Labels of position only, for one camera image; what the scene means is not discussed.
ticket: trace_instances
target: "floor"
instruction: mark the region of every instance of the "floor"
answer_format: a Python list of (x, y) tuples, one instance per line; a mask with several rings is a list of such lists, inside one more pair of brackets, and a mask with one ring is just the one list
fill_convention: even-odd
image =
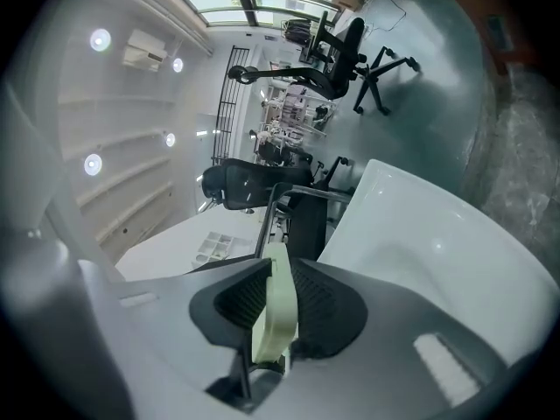
[[(416, 174), (502, 225), (560, 284), (556, 90), (522, 66), (511, 66), (509, 77), (495, 76), (454, 0), (371, 0), (352, 16), (366, 21), (360, 52), (370, 63), (388, 46), (414, 57), (422, 72), (401, 66), (380, 78), (389, 116), (375, 109), (371, 94), (361, 104), (364, 114), (353, 112), (361, 81), (351, 83), (326, 138), (305, 145), (327, 167), (337, 156), (351, 159), (332, 186), (357, 186), (371, 158)], [(350, 20), (341, 19), (335, 32)]]
[[(361, 80), (351, 82), (325, 128), (326, 138), (307, 148), (327, 166), (338, 155), (352, 159), (351, 169), (337, 172), (335, 186), (357, 185), (368, 160), (377, 158), (457, 193), (478, 128), (485, 79), (480, 41), (467, 15), (454, 0), (371, 0), (359, 13), (346, 13), (366, 21), (360, 52), (370, 63), (388, 46), (398, 56), (414, 57), (422, 71), (404, 65), (380, 78), (389, 116), (375, 109), (370, 93), (361, 104), (364, 114), (353, 112)], [(335, 31), (347, 23), (347, 17), (341, 19)]]

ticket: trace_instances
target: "black railing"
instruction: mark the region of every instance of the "black railing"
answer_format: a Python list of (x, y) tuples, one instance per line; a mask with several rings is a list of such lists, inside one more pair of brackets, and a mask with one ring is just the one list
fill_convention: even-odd
[(237, 97), (242, 86), (236, 80), (228, 78), (228, 70), (233, 66), (245, 66), (248, 56), (248, 48), (237, 48), (234, 45), (231, 49), (224, 82), (221, 85), (220, 104), (218, 106), (213, 136), (212, 165), (220, 165), (224, 159), (228, 158), (231, 131), (234, 124), (235, 110), (237, 109)]

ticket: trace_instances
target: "air conditioner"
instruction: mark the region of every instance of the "air conditioner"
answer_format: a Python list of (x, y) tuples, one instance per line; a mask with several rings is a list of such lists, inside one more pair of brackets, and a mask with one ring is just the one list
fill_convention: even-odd
[(167, 57), (165, 42), (140, 30), (134, 30), (124, 49), (122, 63), (126, 66), (156, 72)]

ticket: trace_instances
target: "recessed light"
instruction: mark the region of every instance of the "recessed light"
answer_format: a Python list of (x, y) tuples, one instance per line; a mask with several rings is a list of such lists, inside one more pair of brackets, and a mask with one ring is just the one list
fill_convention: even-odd
[(97, 154), (90, 154), (86, 157), (84, 161), (84, 170), (90, 176), (95, 176), (98, 172), (102, 170), (102, 158)]
[(183, 70), (183, 60), (181, 58), (176, 58), (173, 61), (173, 71), (175, 73), (180, 73)]
[(175, 144), (175, 134), (171, 132), (165, 137), (165, 144), (170, 148)]
[(89, 45), (97, 52), (104, 52), (111, 45), (111, 35), (102, 28), (95, 30), (89, 38)]

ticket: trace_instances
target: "chair base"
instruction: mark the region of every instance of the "chair base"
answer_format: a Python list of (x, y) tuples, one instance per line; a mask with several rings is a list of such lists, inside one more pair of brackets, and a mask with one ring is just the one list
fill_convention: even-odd
[[(387, 54), (393, 60), (387, 64), (380, 66), (380, 63), (383, 58), (383, 54)], [(412, 70), (414, 70), (415, 72), (420, 71), (420, 64), (418, 64), (414, 58), (410, 57), (410, 58), (395, 59), (395, 57), (396, 55), (393, 52), (393, 50), (384, 46), (377, 54), (377, 57), (375, 58), (375, 61), (370, 68), (356, 68), (356, 71), (361, 76), (363, 76), (364, 82), (361, 85), (360, 93), (358, 94), (356, 103), (353, 105), (354, 112), (356, 112), (359, 115), (364, 113), (364, 109), (362, 106), (360, 106), (360, 103), (361, 100), (363, 100), (369, 88), (372, 95), (374, 96), (375, 106), (377, 107), (377, 110), (379, 110), (385, 116), (388, 116), (391, 113), (391, 111), (385, 106), (383, 106), (382, 104), (382, 98), (379, 95), (379, 89), (377, 88), (377, 81), (379, 80), (379, 77), (382, 74), (388, 72), (389, 70), (401, 66), (402, 64), (406, 64), (407, 66), (412, 68)]]

